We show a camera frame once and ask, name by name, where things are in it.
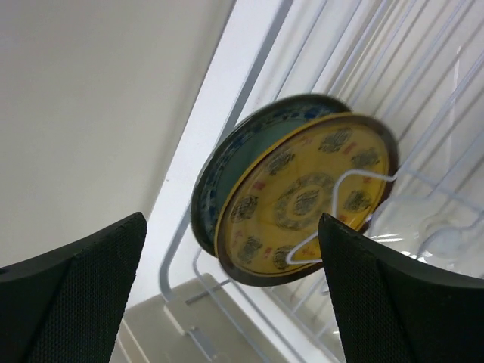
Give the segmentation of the teal blue floral plate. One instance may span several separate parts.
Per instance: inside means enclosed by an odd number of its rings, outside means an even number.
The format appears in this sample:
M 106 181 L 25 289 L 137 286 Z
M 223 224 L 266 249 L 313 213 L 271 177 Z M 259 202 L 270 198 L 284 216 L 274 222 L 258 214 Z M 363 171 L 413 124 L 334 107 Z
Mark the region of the teal blue floral plate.
M 305 123 L 351 108 L 323 94 L 300 94 L 268 104 L 235 127 L 211 153 L 191 197 L 191 227 L 211 256 L 220 210 L 237 180 L 266 149 Z

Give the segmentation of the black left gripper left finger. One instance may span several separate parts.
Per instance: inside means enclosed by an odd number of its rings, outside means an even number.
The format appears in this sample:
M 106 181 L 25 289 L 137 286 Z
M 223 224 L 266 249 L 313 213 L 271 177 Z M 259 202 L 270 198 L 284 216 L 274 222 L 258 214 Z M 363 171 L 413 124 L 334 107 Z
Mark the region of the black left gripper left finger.
M 1 269 L 3 362 L 108 362 L 147 234 L 136 212 Z

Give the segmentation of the yellow patterned plate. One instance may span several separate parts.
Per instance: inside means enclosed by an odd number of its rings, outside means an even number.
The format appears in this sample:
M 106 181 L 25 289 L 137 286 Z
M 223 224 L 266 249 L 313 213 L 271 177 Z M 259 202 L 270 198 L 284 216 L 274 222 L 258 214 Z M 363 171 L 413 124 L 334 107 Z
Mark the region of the yellow patterned plate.
M 235 281 L 288 284 L 321 269 L 318 221 L 335 213 L 364 232 L 392 190 L 397 140 L 370 116 L 338 113 L 297 127 L 234 184 L 216 225 L 215 252 Z

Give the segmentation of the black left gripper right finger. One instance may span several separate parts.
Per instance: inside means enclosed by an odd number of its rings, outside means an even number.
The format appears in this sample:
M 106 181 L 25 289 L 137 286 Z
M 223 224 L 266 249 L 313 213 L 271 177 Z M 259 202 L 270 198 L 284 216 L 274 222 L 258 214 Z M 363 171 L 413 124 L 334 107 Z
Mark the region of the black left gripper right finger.
M 481 362 L 483 281 L 417 261 L 325 213 L 318 239 L 347 362 Z

